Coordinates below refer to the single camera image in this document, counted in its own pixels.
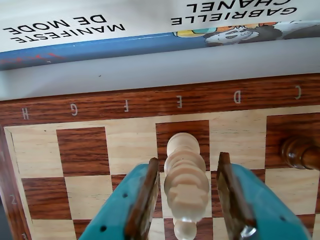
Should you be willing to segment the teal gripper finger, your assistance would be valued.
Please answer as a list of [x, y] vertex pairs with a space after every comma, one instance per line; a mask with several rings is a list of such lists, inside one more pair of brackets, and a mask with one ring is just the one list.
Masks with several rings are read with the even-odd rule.
[[146, 240], [159, 194], [159, 160], [137, 165], [115, 188], [81, 240]]
[[216, 184], [230, 240], [310, 240], [303, 222], [251, 170], [219, 154]]

